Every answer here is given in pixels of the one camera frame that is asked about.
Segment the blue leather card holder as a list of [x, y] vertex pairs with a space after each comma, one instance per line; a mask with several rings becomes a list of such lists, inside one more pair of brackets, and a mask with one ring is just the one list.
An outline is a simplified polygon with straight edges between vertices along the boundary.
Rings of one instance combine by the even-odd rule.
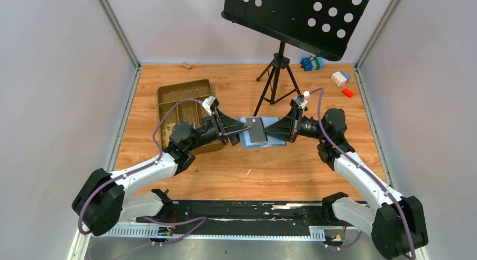
[[277, 116], [246, 116], [240, 117], [239, 121], [251, 125], [247, 131], [239, 134], [243, 149], [265, 148], [274, 146], [286, 146], [286, 142], [264, 133], [265, 127], [277, 122]]

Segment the gold credit card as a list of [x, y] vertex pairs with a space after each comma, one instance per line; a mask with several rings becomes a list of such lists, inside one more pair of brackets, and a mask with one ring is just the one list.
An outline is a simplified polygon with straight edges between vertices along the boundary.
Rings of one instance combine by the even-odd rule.
[[173, 133], [173, 129], [175, 127], [176, 123], [168, 123], [165, 125], [165, 128], [162, 130], [162, 140], [163, 140], [163, 143], [168, 143], [169, 141], [169, 137], [171, 136], [171, 134]]

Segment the black card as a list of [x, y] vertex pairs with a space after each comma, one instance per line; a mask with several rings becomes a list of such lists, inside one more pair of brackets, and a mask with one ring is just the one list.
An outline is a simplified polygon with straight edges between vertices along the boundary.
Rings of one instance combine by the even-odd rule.
[[250, 117], [246, 118], [245, 122], [250, 125], [248, 130], [250, 143], [252, 145], [264, 145], [267, 143], [268, 139], [264, 133], [264, 124], [261, 117]]

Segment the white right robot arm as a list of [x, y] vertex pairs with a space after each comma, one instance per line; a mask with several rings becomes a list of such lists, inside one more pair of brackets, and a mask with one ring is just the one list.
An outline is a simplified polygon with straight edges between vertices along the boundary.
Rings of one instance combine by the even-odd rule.
[[323, 198], [332, 218], [349, 222], [371, 237], [386, 259], [413, 258], [413, 251], [429, 243], [422, 203], [405, 197], [369, 169], [345, 138], [347, 125], [342, 109], [328, 109], [321, 120], [307, 118], [292, 107], [279, 121], [264, 128], [267, 136], [294, 142], [298, 136], [319, 140], [323, 163], [344, 177], [364, 197], [367, 205], [338, 192]]

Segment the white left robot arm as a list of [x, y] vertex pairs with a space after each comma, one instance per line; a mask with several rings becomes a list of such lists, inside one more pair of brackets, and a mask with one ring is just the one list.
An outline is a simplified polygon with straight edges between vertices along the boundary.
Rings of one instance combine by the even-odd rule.
[[71, 205], [78, 215], [79, 231], [100, 236], [119, 222], [159, 214], [168, 198], [158, 190], [136, 195], [138, 190], [185, 171], [195, 160], [193, 150], [216, 140], [235, 145], [240, 141], [239, 134], [250, 128], [216, 109], [197, 128], [188, 122], [177, 123], [167, 148], [157, 156], [116, 172], [96, 169]]

